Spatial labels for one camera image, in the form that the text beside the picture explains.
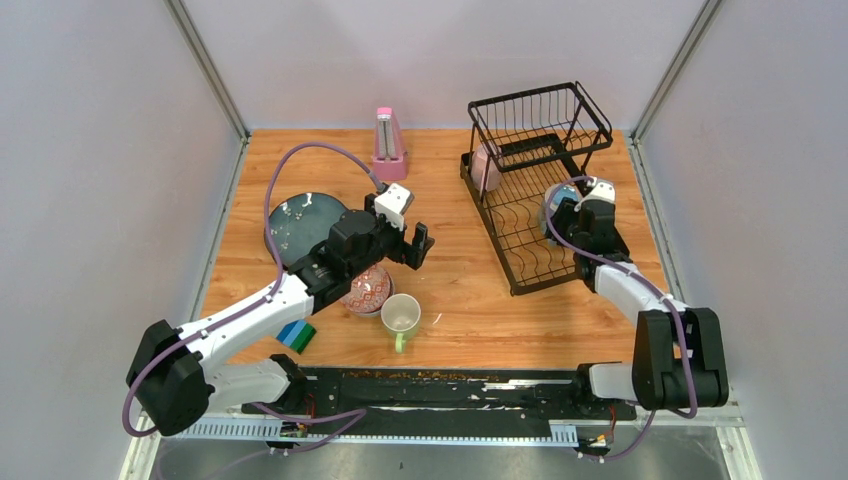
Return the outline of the blue mug yellow inside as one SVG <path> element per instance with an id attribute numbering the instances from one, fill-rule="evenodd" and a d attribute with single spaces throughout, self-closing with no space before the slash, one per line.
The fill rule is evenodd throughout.
<path id="1" fill-rule="evenodd" d="M 541 231 L 547 230 L 546 216 L 548 214 L 553 215 L 563 200 L 577 202 L 579 199 L 578 191 L 573 186 L 549 186 L 543 195 L 537 215 Z"/>

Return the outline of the green handled cream mug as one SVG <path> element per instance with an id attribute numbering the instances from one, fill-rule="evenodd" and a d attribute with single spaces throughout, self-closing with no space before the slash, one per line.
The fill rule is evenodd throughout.
<path id="1" fill-rule="evenodd" d="M 421 316 L 421 306 L 411 295 L 395 294 L 384 302 L 380 318 L 384 328 L 392 337 L 396 353 L 403 353 L 407 343 L 418 333 Z"/>

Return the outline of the pink metronome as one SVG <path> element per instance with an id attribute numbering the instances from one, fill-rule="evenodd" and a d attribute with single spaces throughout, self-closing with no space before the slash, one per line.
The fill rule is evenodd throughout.
<path id="1" fill-rule="evenodd" d="M 407 149 L 398 119 L 390 107 L 376 110 L 372 169 L 383 182 L 405 180 L 409 173 Z"/>

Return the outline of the black wire dish rack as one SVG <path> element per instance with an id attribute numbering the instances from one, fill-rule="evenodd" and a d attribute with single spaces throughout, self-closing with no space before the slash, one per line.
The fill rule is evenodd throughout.
<path id="1" fill-rule="evenodd" d="M 482 219 L 512 295 L 540 291 L 579 278 L 574 253 L 542 232 L 538 211 L 551 185 L 573 186 L 581 197 L 592 155 L 613 143 L 612 125 L 578 81 L 469 102 L 470 148 L 460 175 Z M 497 189 L 477 192 L 470 166 L 484 142 L 502 178 Z"/>

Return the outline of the pink mug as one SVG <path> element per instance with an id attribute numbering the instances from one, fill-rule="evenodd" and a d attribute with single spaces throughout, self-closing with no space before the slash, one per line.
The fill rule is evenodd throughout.
<path id="1" fill-rule="evenodd" d="M 474 150 L 471 156 L 470 173 L 477 192 L 494 191 L 500 185 L 502 175 L 496 162 L 490 159 L 492 152 L 499 153 L 499 150 L 484 142 Z"/>

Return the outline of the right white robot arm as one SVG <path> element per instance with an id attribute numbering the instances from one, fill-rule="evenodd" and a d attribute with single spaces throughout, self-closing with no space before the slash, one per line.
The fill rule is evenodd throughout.
<path id="1" fill-rule="evenodd" d="M 717 314 L 675 300 L 639 272 L 617 239 L 614 204 L 565 199 L 547 223 L 573 251 L 586 287 L 636 328 L 630 363 L 579 366 L 582 382 L 570 392 L 575 411 L 596 417 L 616 399 L 692 418 L 701 408 L 724 406 L 730 389 Z"/>

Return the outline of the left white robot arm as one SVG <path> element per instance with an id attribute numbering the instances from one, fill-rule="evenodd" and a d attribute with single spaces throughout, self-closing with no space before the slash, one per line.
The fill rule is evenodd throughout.
<path id="1" fill-rule="evenodd" d="M 384 259 L 419 269 L 434 246 L 426 225 L 410 241 L 400 221 L 369 210 L 317 210 L 269 218 L 266 239 L 282 268 L 268 286 L 208 317 L 179 327 L 160 320 L 144 332 L 127 374 L 154 431 L 173 436 L 214 407 L 271 403 L 298 411 L 306 386 L 274 360 L 232 365 L 257 340 L 340 300 L 353 280 Z"/>

